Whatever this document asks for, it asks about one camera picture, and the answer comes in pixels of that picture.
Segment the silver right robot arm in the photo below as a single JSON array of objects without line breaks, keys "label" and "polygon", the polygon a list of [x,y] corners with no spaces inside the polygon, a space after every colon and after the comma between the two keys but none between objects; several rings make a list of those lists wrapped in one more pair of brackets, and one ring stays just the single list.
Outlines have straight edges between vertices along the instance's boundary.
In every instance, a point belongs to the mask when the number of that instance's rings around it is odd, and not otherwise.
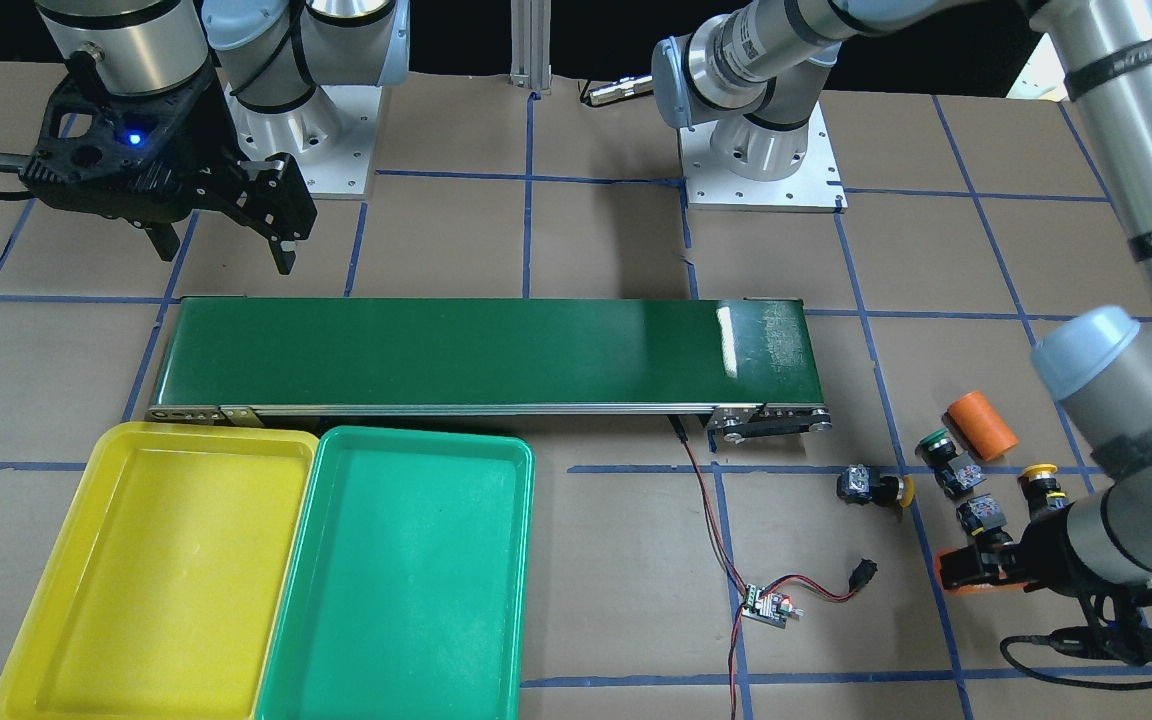
[{"label": "silver right robot arm", "polygon": [[410,69],[407,1],[40,1],[65,56],[31,154],[10,173],[50,209],[123,220],[161,260],[212,211],[291,273],[316,197],[364,190],[374,94]]}]

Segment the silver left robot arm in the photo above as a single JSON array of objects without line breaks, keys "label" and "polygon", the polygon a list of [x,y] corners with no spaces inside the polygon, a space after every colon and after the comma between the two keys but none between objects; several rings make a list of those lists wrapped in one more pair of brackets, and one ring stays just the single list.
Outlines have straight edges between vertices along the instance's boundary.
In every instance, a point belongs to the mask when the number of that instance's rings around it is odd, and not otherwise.
[{"label": "silver left robot arm", "polygon": [[1052,462],[1073,498],[1107,488],[1091,444],[1053,404],[1030,350],[1070,316],[1123,306],[1152,318],[1087,128],[1064,103],[990,90],[1034,35],[1011,1],[967,3],[841,51],[823,113],[849,206],[835,214],[700,211],[687,220],[692,290],[799,293],[835,427],[723,448],[733,461],[791,454],[808,464],[910,471],[909,509],[846,505],[835,484],[788,473],[719,473],[717,516],[750,582],[799,571],[836,588],[861,558],[876,579],[849,602],[797,589],[806,619],[742,623],[741,673],[973,670],[1005,666],[998,643],[1083,624],[1070,598],[1002,588],[948,594],[938,552],[967,541],[919,438],[980,391],[1020,434],[986,488],[1010,529],[1025,518],[1015,470]]}]

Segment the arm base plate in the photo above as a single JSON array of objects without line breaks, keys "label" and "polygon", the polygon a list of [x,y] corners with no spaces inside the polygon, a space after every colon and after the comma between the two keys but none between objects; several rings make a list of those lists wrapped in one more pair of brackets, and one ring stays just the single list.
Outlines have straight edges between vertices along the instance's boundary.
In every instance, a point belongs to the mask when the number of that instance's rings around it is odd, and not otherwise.
[{"label": "arm base plate", "polygon": [[234,99],[228,106],[248,159],[285,152],[314,199],[365,200],[385,99],[384,88],[332,85],[283,113],[257,113]]},{"label": "arm base plate", "polygon": [[841,213],[849,209],[823,105],[808,123],[773,131],[748,118],[679,129],[690,209]]}]

